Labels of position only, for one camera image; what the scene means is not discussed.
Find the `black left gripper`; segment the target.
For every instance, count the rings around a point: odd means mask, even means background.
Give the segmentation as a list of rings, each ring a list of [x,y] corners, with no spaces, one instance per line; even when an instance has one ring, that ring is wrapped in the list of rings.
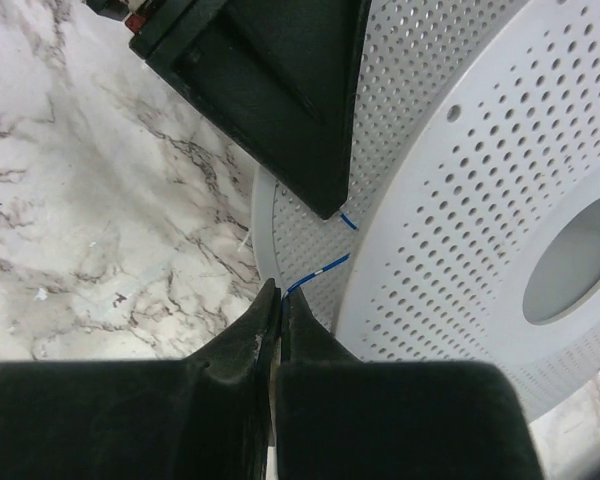
[[[92,1],[321,218],[346,201],[366,1]]]

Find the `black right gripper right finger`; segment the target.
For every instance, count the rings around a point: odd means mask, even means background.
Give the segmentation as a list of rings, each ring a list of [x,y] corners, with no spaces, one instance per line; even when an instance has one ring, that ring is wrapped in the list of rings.
[[[282,479],[536,479],[540,463],[516,392],[476,361],[355,358],[286,297],[275,379]]]

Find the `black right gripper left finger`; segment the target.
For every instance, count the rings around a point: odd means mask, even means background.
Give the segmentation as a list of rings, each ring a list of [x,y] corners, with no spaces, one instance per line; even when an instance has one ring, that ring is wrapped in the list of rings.
[[[0,362],[0,479],[262,479],[281,293],[177,360]]]

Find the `white perforated cable spool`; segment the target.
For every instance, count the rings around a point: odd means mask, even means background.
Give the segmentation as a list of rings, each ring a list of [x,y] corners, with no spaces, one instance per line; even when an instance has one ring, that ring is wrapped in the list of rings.
[[[495,364],[536,419],[600,370],[600,1],[375,1],[349,197],[270,174],[263,278],[365,361]]]

